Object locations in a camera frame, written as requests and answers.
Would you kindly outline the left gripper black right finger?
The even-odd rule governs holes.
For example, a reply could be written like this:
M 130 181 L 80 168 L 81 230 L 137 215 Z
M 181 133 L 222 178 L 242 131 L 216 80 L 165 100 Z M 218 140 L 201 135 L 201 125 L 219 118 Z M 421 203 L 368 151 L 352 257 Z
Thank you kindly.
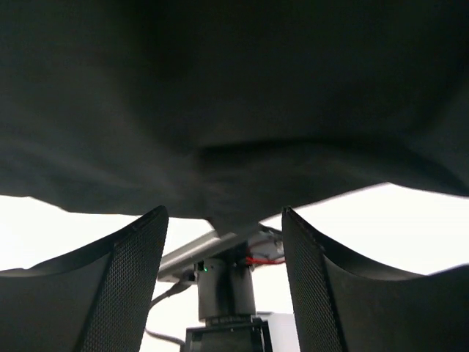
M 282 238 L 302 351 L 466 351 L 468 267 L 420 275 L 322 234 L 294 210 Z

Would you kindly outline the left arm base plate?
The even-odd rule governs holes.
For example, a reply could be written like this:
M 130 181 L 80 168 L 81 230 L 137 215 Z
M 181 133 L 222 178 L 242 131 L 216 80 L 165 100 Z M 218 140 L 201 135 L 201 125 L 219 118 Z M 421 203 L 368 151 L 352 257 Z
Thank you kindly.
M 157 280 L 177 282 L 183 273 L 194 264 L 231 249 L 245 241 L 265 237 L 266 227 L 261 224 L 242 229 L 239 233 L 230 232 L 221 237 L 213 230 L 203 236 L 165 254 L 161 258 Z

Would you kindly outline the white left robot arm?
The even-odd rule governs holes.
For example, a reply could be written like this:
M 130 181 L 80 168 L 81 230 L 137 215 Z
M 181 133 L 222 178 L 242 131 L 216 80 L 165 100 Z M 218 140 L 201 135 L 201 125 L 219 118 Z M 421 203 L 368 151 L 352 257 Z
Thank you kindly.
M 294 210 L 280 230 L 207 233 L 164 254 L 169 217 L 128 226 L 28 269 L 1 273 L 3 351 L 138 351 L 157 281 L 196 286 L 201 326 L 181 351 L 466 351 L 468 267 L 392 268 Z

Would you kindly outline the black shorts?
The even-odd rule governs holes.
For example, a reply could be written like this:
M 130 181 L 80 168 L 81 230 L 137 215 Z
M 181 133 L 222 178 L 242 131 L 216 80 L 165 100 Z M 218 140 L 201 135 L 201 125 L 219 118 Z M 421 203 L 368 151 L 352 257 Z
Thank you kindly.
M 3 1 L 1 193 L 219 232 L 468 195 L 466 1 Z

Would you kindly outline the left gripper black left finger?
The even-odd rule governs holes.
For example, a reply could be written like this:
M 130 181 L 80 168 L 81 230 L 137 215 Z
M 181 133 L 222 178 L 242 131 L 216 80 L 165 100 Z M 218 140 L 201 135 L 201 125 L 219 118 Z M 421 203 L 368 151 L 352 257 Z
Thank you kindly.
M 159 206 L 29 269 L 1 272 L 2 351 L 138 351 L 169 223 Z

